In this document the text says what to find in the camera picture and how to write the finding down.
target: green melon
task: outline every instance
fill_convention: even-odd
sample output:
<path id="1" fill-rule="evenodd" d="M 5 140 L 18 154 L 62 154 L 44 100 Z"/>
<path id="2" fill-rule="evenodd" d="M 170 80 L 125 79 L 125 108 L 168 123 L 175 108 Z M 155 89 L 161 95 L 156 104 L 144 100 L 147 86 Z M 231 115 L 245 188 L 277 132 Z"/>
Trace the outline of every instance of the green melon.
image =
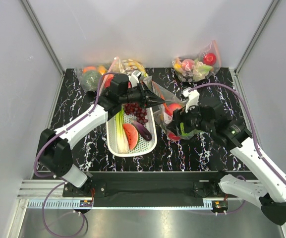
<path id="1" fill-rule="evenodd" d="M 135 149 L 135 147 L 138 144 L 138 131 L 136 130 L 136 128 L 129 123 L 124 123 L 123 124 L 123 128 L 127 137 L 127 141 L 128 141 L 128 147 L 130 150 Z"/>

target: marble countertop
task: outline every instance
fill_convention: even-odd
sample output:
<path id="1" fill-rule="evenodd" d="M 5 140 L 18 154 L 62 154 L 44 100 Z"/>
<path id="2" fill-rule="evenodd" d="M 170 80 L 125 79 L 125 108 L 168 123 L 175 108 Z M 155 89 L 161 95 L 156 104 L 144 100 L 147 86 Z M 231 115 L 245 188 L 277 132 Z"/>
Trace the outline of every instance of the marble countertop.
<path id="1" fill-rule="evenodd" d="M 197 83 L 181 83 L 172 68 L 147 68 L 153 80 L 168 88 L 180 98 L 184 88 Z M 198 84 L 218 82 L 233 86 L 228 68 L 221 68 L 216 76 Z M 216 97 L 223 103 L 225 113 L 232 119 L 244 121 L 238 99 L 220 87 L 199 90 L 200 98 Z M 94 102 L 96 92 L 84 92 L 73 69 L 67 69 L 50 129 L 61 127 L 86 111 Z M 156 125 L 158 142 L 156 148 L 143 156 L 117 157 L 108 150 L 105 124 L 98 126 L 81 139 L 72 150 L 74 164 L 82 171 L 243 171 L 248 168 L 234 155 L 227 152 L 202 132 L 190 140 L 171 142 Z"/>

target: metal floor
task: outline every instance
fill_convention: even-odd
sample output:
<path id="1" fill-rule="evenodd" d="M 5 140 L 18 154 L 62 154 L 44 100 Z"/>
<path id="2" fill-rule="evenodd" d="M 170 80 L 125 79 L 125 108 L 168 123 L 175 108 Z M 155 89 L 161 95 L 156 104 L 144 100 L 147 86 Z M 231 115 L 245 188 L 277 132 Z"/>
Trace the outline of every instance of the metal floor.
<path id="1" fill-rule="evenodd" d="M 239 201 L 230 201 L 229 211 Z M 61 235 L 73 235 L 82 219 L 68 210 L 45 210 L 50 229 Z M 284 238 L 281 227 L 271 223 L 260 209 L 246 203 L 242 210 L 227 216 L 210 211 L 177 210 L 92 210 L 86 214 L 88 229 L 84 238 Z M 20 238 L 52 238 L 43 226 L 40 209 L 26 211 Z"/>

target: eggplant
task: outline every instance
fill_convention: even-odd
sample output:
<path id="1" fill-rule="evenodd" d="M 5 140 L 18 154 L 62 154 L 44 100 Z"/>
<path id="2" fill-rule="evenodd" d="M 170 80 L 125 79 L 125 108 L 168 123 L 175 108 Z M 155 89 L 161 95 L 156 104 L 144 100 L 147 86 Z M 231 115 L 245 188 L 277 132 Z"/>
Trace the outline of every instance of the eggplant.
<path id="1" fill-rule="evenodd" d="M 137 121 L 132 120 L 131 122 L 132 125 L 137 129 L 138 133 L 140 133 L 146 141 L 152 140 L 152 135 L 148 129 L 146 129 L 141 123 L 138 123 Z"/>

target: white basket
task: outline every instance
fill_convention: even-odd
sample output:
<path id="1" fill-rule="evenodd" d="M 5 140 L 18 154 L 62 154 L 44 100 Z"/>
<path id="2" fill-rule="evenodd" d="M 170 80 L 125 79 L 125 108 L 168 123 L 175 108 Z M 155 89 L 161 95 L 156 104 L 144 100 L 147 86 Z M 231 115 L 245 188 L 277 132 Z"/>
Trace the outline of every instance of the white basket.
<path id="1" fill-rule="evenodd" d="M 145 127 L 149 130 L 152 135 L 151 141 L 146 141 L 139 133 L 139 141 L 134 150 L 130 150 L 128 154 L 120 154 L 117 149 L 116 143 L 116 121 L 115 117 L 107 122 L 107 137 L 108 137 L 108 148 L 110 152 L 119 157 L 133 157 L 139 155 L 145 155 L 151 152 L 157 144 L 156 127 L 154 122 L 153 110 L 151 108 L 146 109 L 148 122 Z M 131 120 L 136 120 L 134 115 L 126 115 L 124 113 L 124 123 L 131 123 Z"/>

